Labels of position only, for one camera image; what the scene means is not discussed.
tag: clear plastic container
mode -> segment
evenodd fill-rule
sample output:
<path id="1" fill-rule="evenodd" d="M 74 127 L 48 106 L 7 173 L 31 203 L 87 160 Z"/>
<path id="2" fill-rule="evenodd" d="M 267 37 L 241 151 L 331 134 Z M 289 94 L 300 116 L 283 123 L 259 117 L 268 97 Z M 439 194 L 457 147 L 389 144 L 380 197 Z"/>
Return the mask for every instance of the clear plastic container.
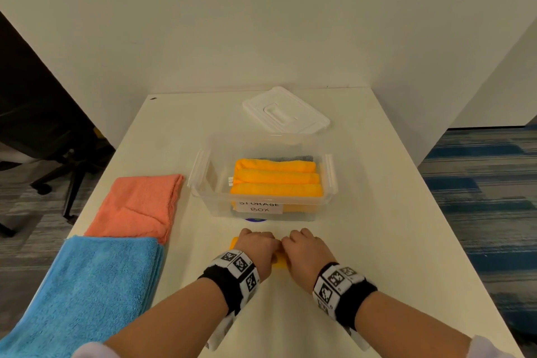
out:
<path id="1" fill-rule="evenodd" d="M 231 194 L 235 162 L 312 156 L 323 188 L 322 197 Z M 198 152 L 187 184 L 215 217 L 312 221 L 338 192 L 332 155 L 315 135 L 290 133 L 223 133 L 209 138 Z"/>

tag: white plastic lid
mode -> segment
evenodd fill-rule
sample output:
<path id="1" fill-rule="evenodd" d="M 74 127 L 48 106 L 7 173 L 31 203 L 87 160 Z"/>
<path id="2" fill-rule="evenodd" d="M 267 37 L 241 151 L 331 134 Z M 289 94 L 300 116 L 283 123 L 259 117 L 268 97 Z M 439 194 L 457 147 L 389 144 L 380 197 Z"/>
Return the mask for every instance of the white plastic lid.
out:
<path id="1" fill-rule="evenodd" d="M 269 132 L 316 133 L 330 125 L 330 119 L 282 87 L 247 99 L 243 108 Z"/>

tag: white tag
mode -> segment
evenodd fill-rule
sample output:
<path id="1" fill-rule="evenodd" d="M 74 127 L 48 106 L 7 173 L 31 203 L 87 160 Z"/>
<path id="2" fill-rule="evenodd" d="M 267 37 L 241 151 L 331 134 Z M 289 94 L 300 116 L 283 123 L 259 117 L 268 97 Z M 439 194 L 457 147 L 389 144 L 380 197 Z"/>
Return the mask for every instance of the white tag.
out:
<path id="1" fill-rule="evenodd" d="M 237 212 L 250 212 L 250 213 L 256 213 L 256 214 L 282 214 L 284 213 L 283 204 L 237 201 L 236 207 L 237 207 Z"/>

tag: table surface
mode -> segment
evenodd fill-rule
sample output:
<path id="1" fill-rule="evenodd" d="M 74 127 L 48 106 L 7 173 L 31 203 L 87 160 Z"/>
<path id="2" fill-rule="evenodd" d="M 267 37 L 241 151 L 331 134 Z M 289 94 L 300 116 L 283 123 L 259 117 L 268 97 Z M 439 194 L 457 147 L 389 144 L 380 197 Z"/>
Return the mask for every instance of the table surface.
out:
<path id="1" fill-rule="evenodd" d="M 380 290 L 458 330 L 522 356 L 418 170 L 369 88 L 294 93 L 325 114 L 319 133 L 334 156 L 339 193 L 314 222 L 212 217 L 183 186 L 166 247 L 156 304 L 195 280 L 243 227 L 281 238 L 308 227 L 341 263 Z M 82 235 L 121 176 L 182 173 L 216 132 L 263 131 L 242 109 L 258 91 L 150 95 L 80 214 Z M 274 270 L 215 353 L 202 356 L 377 356 L 362 352 L 285 269 Z"/>

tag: person's left hand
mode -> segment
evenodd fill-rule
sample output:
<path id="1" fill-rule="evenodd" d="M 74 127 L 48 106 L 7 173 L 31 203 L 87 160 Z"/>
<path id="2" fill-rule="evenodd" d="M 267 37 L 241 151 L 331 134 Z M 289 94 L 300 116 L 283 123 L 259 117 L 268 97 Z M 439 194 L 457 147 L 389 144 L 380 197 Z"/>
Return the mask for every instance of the person's left hand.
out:
<path id="1" fill-rule="evenodd" d="M 272 273 L 272 261 L 276 258 L 274 253 L 280 247 L 281 242 L 274 238 L 272 232 L 252 232 L 244 228 L 233 249 L 244 252 L 252 260 L 263 281 Z"/>

